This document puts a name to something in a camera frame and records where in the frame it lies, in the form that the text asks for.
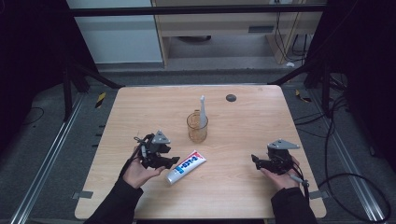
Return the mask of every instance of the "blue label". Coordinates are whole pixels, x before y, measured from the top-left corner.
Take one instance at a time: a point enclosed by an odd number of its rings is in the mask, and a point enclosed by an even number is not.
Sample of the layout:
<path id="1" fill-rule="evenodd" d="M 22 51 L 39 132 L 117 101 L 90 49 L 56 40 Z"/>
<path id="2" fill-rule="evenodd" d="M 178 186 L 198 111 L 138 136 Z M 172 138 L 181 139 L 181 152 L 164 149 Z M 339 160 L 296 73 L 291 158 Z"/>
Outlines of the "blue label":
<path id="1" fill-rule="evenodd" d="M 183 164 L 180 164 L 181 167 L 187 168 L 188 166 L 190 166 L 194 161 L 198 161 L 198 158 L 193 156 L 191 157 L 189 160 L 183 162 Z"/>
<path id="2" fill-rule="evenodd" d="M 178 170 L 178 172 L 179 172 L 179 173 L 181 173 L 181 174 L 183 174 L 183 173 L 184 173 L 184 170 L 183 170 L 183 169 L 181 169 L 180 167 L 178 167 L 178 166 L 177 166 L 177 167 L 176 167 L 176 169 Z"/>

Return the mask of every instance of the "tabletop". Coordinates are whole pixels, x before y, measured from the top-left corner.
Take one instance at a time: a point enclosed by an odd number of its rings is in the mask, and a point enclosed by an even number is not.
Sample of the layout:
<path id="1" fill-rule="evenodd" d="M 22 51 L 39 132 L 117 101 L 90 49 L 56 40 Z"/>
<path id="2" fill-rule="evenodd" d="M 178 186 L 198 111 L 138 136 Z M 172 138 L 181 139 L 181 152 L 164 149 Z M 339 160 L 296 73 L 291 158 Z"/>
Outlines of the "tabletop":
<path id="1" fill-rule="evenodd" d="M 234 102 L 226 96 L 233 94 Z M 207 138 L 188 137 L 187 116 L 200 109 L 205 96 Z M 197 150 L 206 162 L 170 185 L 169 170 L 150 179 L 135 209 L 135 219 L 271 218 L 272 182 L 256 169 L 250 155 L 268 160 L 267 144 L 281 138 L 300 146 L 290 154 L 299 162 L 310 191 L 318 190 L 304 146 L 297 134 L 282 90 L 272 85 L 155 86 L 121 88 L 92 162 L 77 218 L 88 218 L 110 192 L 120 170 L 143 138 L 161 130 L 170 140 L 163 157 L 184 160 Z M 311 200 L 316 217 L 324 217 L 323 201 Z"/>

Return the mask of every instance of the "human hand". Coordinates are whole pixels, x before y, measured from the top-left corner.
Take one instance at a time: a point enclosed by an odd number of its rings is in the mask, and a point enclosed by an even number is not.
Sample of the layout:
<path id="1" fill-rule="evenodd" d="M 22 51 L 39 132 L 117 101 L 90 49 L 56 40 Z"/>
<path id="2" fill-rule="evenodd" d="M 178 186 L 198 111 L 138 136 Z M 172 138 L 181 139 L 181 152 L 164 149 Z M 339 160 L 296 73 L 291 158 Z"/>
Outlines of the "human hand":
<path id="1" fill-rule="evenodd" d="M 300 165 L 300 163 L 294 157 L 292 157 L 292 160 L 294 161 L 295 164 Z M 290 189 L 290 188 L 295 188 L 295 187 L 300 186 L 300 184 L 297 181 L 293 180 L 290 177 L 290 175 L 297 176 L 297 173 L 292 169 L 283 175 L 274 174 L 265 168 L 261 168 L 260 171 L 265 176 L 267 176 L 269 179 L 272 180 L 272 182 L 274 183 L 274 185 L 276 187 L 276 190 Z"/>
<path id="2" fill-rule="evenodd" d="M 125 174 L 122 176 L 122 179 L 126 183 L 131 185 L 134 189 L 139 189 L 149 179 L 154 176 L 160 175 L 164 169 L 165 167 L 162 166 L 155 170 L 148 170 L 142 165 L 141 159 L 138 158 L 136 155 L 136 157 L 132 158 L 132 162 L 126 169 Z"/>

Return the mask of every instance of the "gray floor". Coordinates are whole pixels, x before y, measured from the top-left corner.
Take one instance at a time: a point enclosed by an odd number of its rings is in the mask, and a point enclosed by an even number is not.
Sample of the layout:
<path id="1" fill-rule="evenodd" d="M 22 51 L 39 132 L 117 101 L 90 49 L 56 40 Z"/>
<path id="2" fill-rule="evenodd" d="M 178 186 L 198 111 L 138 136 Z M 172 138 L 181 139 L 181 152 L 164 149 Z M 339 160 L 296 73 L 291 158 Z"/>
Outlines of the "gray floor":
<path id="1" fill-rule="evenodd" d="M 283 77 L 293 68 L 285 64 L 277 64 L 272 57 L 263 36 L 212 36 L 212 39 L 201 43 L 186 43 L 177 38 L 173 40 L 169 64 L 166 68 L 136 68 L 131 72 L 103 73 L 105 77 L 127 86 L 139 85 L 184 85 L 184 84 L 264 84 Z M 302 101 L 295 95 L 295 90 L 302 92 L 301 81 L 304 75 L 298 76 L 282 87 L 290 112 L 296 123 L 315 118 L 320 110 L 318 105 Z M 107 116 L 117 94 L 102 83 L 89 78 L 91 89 L 82 94 L 81 109 L 67 138 L 64 141 L 56 162 L 53 164 L 48 179 L 35 201 L 29 219 L 36 223 L 78 222 L 74 217 L 77 200 L 72 199 L 74 192 L 82 190 L 85 178 L 90 169 L 92 159 L 99 144 L 98 133 L 103 131 L 101 125 L 106 124 Z M 101 108 L 94 108 L 98 95 L 105 91 L 106 98 Z M 315 99 L 320 88 L 309 90 L 308 96 Z M 341 93 L 332 91 L 335 99 Z M 74 91 L 74 99 L 81 94 Z M 26 124 L 9 146 L 9 153 L 0 164 L 0 220 L 12 217 L 21 200 L 28 191 L 35 174 L 46 158 L 53 140 L 62 126 L 64 115 L 63 89 L 55 86 L 37 95 L 34 107 L 26 118 Z M 386 194 L 390 204 L 396 204 L 396 175 L 386 161 L 372 157 L 368 144 L 356 125 L 353 116 L 348 113 L 347 106 L 334 113 L 334 123 L 343 146 L 350 154 L 360 174 L 373 181 Z M 307 125 L 298 125 L 299 135 L 305 153 L 310 161 L 316 181 L 325 179 L 325 138 L 328 131 L 326 119 L 319 119 Z M 347 166 L 343 163 L 343 154 L 337 142 L 329 143 L 327 155 L 330 175 L 343 173 Z M 359 216 L 367 218 L 366 210 L 358 197 L 353 179 L 341 177 L 331 181 L 337 199 Z M 370 189 L 384 214 L 387 207 Z M 320 223 L 362 223 L 343 210 L 334 199 L 324 199 L 327 216 Z M 392 215 L 388 223 L 396 223 Z"/>

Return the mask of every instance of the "black sleeve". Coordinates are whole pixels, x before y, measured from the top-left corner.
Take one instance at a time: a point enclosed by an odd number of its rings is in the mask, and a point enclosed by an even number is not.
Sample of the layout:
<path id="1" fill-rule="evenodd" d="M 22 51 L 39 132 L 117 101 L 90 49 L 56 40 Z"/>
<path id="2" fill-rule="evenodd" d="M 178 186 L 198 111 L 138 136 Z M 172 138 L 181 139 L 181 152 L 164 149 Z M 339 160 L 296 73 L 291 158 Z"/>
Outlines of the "black sleeve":
<path id="1" fill-rule="evenodd" d="M 134 221 L 134 209 L 142 194 L 142 189 L 134 189 L 119 178 L 110 193 L 84 224 L 131 224 Z"/>
<path id="2" fill-rule="evenodd" d="M 299 188 L 282 189 L 271 199 L 276 224 L 317 224 L 317 219 Z"/>

